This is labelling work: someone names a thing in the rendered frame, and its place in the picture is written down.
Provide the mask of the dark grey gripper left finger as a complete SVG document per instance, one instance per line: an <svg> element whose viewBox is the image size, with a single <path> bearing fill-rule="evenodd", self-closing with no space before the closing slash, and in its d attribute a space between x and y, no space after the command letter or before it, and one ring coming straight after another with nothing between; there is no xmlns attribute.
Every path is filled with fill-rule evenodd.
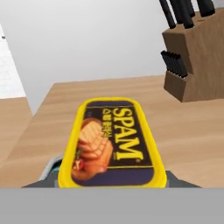
<svg viewBox="0 0 224 224"><path fill-rule="evenodd" d="M58 187L58 184L57 184L57 180L55 178L48 178L45 180L40 180L35 183L31 183L25 187L56 188L56 187Z"/></svg>

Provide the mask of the wooden knife block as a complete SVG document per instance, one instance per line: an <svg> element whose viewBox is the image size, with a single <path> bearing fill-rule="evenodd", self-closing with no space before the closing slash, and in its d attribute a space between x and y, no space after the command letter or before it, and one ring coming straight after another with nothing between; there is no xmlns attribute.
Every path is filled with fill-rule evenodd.
<svg viewBox="0 0 224 224"><path fill-rule="evenodd" d="M162 33L166 51L179 54L185 78L166 70L164 89L181 102L224 99L224 8L212 16L197 11L194 27L178 24Z"/></svg>

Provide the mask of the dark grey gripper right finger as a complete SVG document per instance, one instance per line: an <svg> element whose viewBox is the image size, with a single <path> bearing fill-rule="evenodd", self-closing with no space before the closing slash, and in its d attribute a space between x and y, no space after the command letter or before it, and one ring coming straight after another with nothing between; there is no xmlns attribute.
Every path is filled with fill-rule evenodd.
<svg viewBox="0 0 224 224"><path fill-rule="evenodd" d="M189 187L189 188L200 188L199 185L184 181L177 178L171 171L166 172L167 175L167 187L170 188L179 188L179 187Z"/></svg>

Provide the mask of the white cabinet door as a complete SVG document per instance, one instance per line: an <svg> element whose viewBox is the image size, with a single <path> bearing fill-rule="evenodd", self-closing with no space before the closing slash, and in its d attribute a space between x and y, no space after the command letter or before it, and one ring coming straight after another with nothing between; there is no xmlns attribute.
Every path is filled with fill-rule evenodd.
<svg viewBox="0 0 224 224"><path fill-rule="evenodd" d="M4 30L0 25L0 99L26 97Z"/></svg>

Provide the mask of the yellow canned meat tin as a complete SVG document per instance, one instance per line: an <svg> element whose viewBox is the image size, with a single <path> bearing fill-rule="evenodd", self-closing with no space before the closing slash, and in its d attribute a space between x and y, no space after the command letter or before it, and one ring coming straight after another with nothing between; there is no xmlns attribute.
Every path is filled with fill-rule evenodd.
<svg viewBox="0 0 224 224"><path fill-rule="evenodd" d="M84 101L58 183L69 188L165 188L165 167L141 105L125 97Z"/></svg>

